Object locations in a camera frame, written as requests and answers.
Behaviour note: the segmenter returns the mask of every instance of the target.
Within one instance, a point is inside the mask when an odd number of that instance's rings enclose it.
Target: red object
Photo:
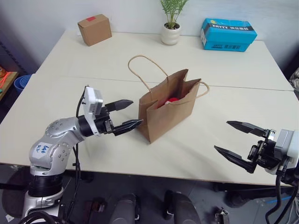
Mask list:
[[[165,102],[165,104],[169,104],[169,103],[174,102],[174,101],[178,101],[178,98],[176,98],[176,97],[172,97],[172,98],[168,99],[168,100]]]
[[[89,17],[89,18],[87,18],[86,20],[90,22],[90,21],[93,21],[93,20],[95,20],[95,17],[94,17],[94,16],[92,16],[92,17]]]
[[[8,77],[10,74],[11,74],[11,72],[8,71],[8,72],[6,73],[6,75],[1,79],[1,81],[0,81],[0,89],[4,86],[4,83],[5,83],[7,77]]]
[[[178,98],[173,97],[167,100],[166,102],[174,102],[174,101],[178,101]]]

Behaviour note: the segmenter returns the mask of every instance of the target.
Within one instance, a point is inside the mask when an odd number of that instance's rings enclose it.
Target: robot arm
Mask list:
[[[270,174],[282,176],[282,182],[297,185],[299,177],[295,174],[296,169],[299,169],[299,131],[282,129],[275,142],[273,141],[275,130],[262,129],[239,121],[227,121],[227,123],[242,132],[265,139],[251,147],[247,158],[249,161],[243,160],[241,156],[231,151],[214,146],[221,155],[249,173],[253,173],[259,165]]]
[[[86,87],[82,101],[84,115],[59,119],[51,123],[44,136],[29,153],[31,181],[25,195],[23,217],[41,210],[58,216],[58,207],[63,195],[62,175],[72,148],[91,135],[114,133],[115,136],[129,132],[142,120],[129,120],[114,126],[109,113],[132,104],[130,100],[119,100],[103,106],[99,91]]]

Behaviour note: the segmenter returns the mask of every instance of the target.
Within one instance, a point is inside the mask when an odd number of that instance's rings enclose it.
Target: brown paper bag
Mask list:
[[[153,62],[165,75],[166,79],[154,88],[150,88],[146,82],[130,68],[130,62],[137,57],[145,57]],[[186,82],[188,69],[178,71],[170,76],[154,61],[143,55],[136,55],[128,62],[128,68],[135,74],[149,92],[139,99],[139,119],[143,119],[139,131],[150,142],[154,142],[160,136],[172,129],[175,125],[188,117],[193,110],[196,98],[206,95],[210,88],[201,79]],[[199,84],[207,87],[207,91],[197,96]],[[180,100],[165,104],[176,97]]]

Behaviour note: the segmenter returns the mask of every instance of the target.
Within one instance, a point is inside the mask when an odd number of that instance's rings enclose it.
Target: potted plant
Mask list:
[[[162,28],[161,40],[165,44],[173,45],[178,42],[181,33],[181,26],[177,23],[177,19],[188,0],[160,1],[167,17],[167,23]]]

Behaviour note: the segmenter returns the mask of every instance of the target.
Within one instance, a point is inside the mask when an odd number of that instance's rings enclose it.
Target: black cable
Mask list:
[[[57,222],[58,224],[69,224],[66,220],[58,218],[57,216],[52,216],[52,218],[54,219],[55,222]]]
[[[285,216],[286,212],[288,211],[291,204],[293,203],[293,201],[294,201],[294,199],[297,195],[297,192],[298,192],[298,186],[295,187],[290,200],[288,201],[288,203],[286,204],[284,210],[281,212],[280,216],[278,217],[278,219],[276,220],[276,222],[274,224],[278,224],[281,221],[281,219]]]
[[[24,217],[18,224],[30,224],[38,219],[44,219],[49,224],[56,224],[54,218],[44,211],[35,211]]]
[[[276,198],[277,198],[277,202],[276,202],[276,205],[271,209],[269,210],[267,213],[266,213],[266,222],[267,224],[270,224],[269,222],[269,215],[271,215],[272,213],[274,213],[275,211],[277,211],[280,206],[281,206],[281,190],[280,190],[280,181],[281,181],[281,176],[277,176],[276,177],[276,184],[275,184],[275,187],[276,187]]]
[[[76,117],[79,116],[79,109],[80,109],[80,106],[81,106],[82,101],[84,99],[84,94],[85,94],[85,88],[84,88],[84,91],[83,91],[83,93],[80,97],[80,100],[78,102],[78,105],[77,105]],[[78,189],[79,189],[79,182],[80,182],[80,179],[81,179],[81,168],[80,168],[80,162],[79,162],[79,147],[78,147],[78,144],[76,144],[76,148],[73,147],[73,151],[74,151],[75,158],[76,158],[76,160],[75,160],[75,191],[74,191],[70,206],[69,206],[69,208],[67,210],[67,213],[66,213],[66,221],[70,220],[71,214],[74,210],[75,203],[76,203],[76,196],[77,196]]]

